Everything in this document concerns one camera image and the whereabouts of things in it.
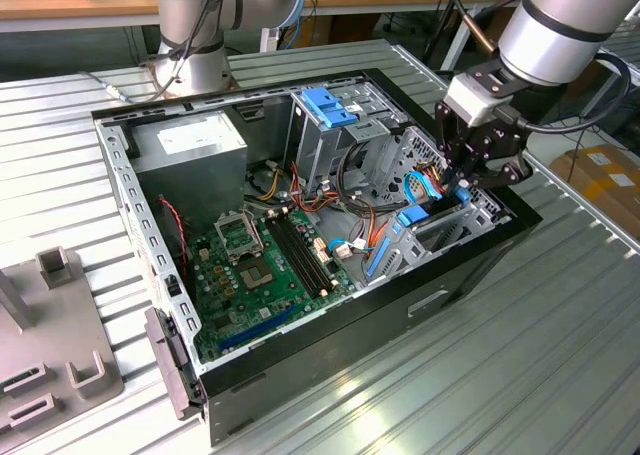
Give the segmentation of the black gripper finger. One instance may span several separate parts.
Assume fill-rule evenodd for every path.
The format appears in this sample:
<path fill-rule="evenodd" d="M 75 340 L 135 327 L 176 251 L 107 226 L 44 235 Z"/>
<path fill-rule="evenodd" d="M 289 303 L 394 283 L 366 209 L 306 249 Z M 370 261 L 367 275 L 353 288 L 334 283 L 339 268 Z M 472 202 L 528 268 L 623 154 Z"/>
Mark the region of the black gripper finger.
<path fill-rule="evenodd" d="M 531 164 L 525 160 L 523 152 L 500 159 L 478 160 L 464 179 L 479 190 L 516 185 L 533 174 Z"/>
<path fill-rule="evenodd" d="M 438 150 L 446 162 L 441 181 L 449 189 L 458 185 L 464 188 L 473 185 L 473 150 L 467 145 L 470 129 L 467 123 L 444 102 L 436 104 L 435 139 Z"/>

